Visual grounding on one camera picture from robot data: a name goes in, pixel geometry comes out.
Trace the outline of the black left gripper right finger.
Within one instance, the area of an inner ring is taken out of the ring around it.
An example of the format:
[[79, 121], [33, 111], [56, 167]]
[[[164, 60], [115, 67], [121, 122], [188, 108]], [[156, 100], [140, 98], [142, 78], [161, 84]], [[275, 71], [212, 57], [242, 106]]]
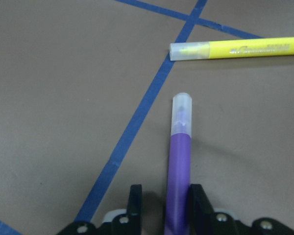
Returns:
[[278, 220], [262, 217], [247, 226], [227, 212], [216, 211], [201, 184], [190, 185], [191, 222], [197, 235], [294, 235]]

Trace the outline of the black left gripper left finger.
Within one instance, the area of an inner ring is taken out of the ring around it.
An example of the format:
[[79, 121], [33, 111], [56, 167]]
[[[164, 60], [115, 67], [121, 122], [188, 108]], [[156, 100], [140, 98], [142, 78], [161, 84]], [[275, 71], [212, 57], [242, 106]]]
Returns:
[[142, 186], [130, 187], [127, 208], [98, 228], [91, 222], [72, 222], [59, 235], [140, 235], [142, 233]]

